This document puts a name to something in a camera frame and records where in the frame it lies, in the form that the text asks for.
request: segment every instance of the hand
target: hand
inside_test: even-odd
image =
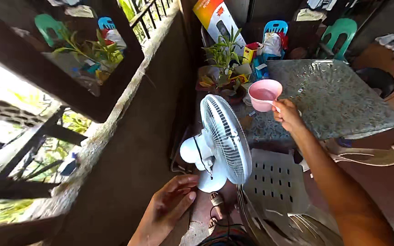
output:
[[[161,244],[194,202],[197,194],[191,188],[198,184],[198,180],[197,175],[179,175],[158,190],[151,198],[128,246]]]
[[[273,101],[273,105],[271,110],[273,111],[273,116],[276,121],[282,123],[282,127],[292,132],[293,130],[305,128],[305,123],[297,111],[296,105],[289,99],[279,99],[277,101]],[[278,113],[276,107],[281,109],[281,112]]]

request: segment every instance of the granite table top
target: granite table top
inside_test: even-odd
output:
[[[293,100],[318,139],[377,133],[394,127],[394,110],[342,61],[270,60],[267,67],[270,79],[282,84],[279,98]],[[241,103],[233,110],[241,121],[254,108]],[[256,111],[252,118],[243,129],[249,143],[292,141],[273,119],[273,112]]]

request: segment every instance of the white electric fan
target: white electric fan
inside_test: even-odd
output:
[[[207,95],[200,102],[201,134],[186,139],[180,156],[202,171],[199,189],[213,192],[226,180],[244,184],[252,172],[252,158],[243,129],[232,108],[220,96]]]

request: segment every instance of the product box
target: product box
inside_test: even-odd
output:
[[[193,11],[215,42],[218,42],[219,36],[231,37],[238,31],[223,0],[199,0]],[[236,42],[240,47],[235,47],[235,53],[242,56],[246,42],[241,34],[236,38]]]

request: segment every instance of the water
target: water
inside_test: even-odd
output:
[[[251,96],[255,99],[263,101],[273,101],[276,99],[276,95],[273,92],[264,88],[257,89],[256,91],[251,93]]]

